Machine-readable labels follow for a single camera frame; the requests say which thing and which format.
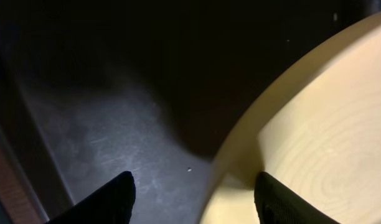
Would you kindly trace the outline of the yellow plate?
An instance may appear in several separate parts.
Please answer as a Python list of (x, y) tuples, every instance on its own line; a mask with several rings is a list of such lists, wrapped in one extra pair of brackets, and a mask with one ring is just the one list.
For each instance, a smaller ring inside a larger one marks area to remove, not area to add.
[(381, 223), (381, 12), (318, 45), (246, 110), (213, 164), (200, 223), (258, 223), (267, 172), (339, 223)]

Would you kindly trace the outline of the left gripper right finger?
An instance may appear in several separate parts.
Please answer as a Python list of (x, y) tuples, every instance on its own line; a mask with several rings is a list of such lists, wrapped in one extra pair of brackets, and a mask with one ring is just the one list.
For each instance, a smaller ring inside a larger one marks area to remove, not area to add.
[(261, 224), (338, 224), (267, 172), (256, 177), (254, 199)]

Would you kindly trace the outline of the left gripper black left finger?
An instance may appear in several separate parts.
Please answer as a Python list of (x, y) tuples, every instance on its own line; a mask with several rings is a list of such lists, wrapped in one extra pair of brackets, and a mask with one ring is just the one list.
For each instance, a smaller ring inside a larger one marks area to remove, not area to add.
[(136, 200), (134, 177), (124, 171), (48, 224), (129, 224)]

